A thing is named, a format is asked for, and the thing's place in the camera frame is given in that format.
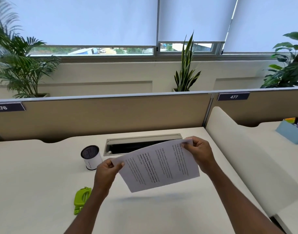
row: person's left hand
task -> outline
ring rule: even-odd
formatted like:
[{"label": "person's left hand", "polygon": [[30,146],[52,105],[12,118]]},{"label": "person's left hand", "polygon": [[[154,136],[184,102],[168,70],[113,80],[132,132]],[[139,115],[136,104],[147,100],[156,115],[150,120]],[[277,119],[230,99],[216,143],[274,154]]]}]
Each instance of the person's left hand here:
[{"label": "person's left hand", "polygon": [[116,174],[123,166],[124,163],[119,163],[114,166],[111,162],[111,158],[100,163],[97,166],[93,190],[100,193],[105,198],[109,193]]}]

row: desk number plate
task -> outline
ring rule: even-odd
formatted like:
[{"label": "desk number plate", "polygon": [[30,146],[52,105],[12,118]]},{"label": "desk number plate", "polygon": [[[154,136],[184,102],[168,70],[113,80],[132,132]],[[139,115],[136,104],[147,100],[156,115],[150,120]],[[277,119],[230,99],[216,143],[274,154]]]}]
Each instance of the desk number plate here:
[{"label": "desk number plate", "polygon": [[250,93],[226,93],[219,94],[217,101],[227,101],[227,100],[247,100]]},{"label": "desk number plate", "polygon": [[0,112],[17,112],[17,111],[25,111],[22,103],[6,103],[0,104]]}]

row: hand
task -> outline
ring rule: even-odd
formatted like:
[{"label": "hand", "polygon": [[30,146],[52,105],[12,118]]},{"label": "hand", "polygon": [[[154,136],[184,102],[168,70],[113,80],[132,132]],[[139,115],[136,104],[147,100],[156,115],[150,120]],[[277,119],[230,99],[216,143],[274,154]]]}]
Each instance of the hand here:
[{"label": "hand", "polygon": [[183,143],[182,147],[192,153],[202,172],[209,174],[211,169],[217,165],[209,142],[195,136],[186,139],[193,139],[193,146]]},{"label": "hand", "polygon": [[116,174],[122,169],[124,163],[114,166],[111,158],[103,161],[97,166],[94,182],[94,191],[100,193],[104,198],[108,195],[110,187]]}]

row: person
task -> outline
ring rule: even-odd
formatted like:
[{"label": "person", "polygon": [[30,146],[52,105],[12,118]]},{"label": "person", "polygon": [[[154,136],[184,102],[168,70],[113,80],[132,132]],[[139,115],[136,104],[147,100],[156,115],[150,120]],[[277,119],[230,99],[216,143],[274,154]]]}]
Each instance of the person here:
[{"label": "person", "polygon": [[[192,153],[202,172],[211,179],[225,207],[236,234],[282,234],[283,232],[255,207],[229,180],[215,161],[209,142],[192,136],[193,146],[182,144]],[[96,170],[94,187],[81,212],[66,230],[65,234],[90,234],[95,225],[97,213],[116,174],[124,164],[113,166],[111,159],[105,160]]]}]

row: white wall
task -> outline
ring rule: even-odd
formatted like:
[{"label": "white wall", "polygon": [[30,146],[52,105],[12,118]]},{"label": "white wall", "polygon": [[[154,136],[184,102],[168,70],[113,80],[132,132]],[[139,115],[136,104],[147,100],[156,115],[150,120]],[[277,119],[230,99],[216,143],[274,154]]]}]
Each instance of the white wall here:
[{"label": "white wall", "polygon": [[[263,69],[274,62],[193,62],[201,75],[190,90],[259,88],[267,73]],[[39,92],[51,96],[170,92],[176,87],[176,70],[180,62],[61,64],[52,78],[43,79]],[[0,98],[14,94],[0,86]]]}]

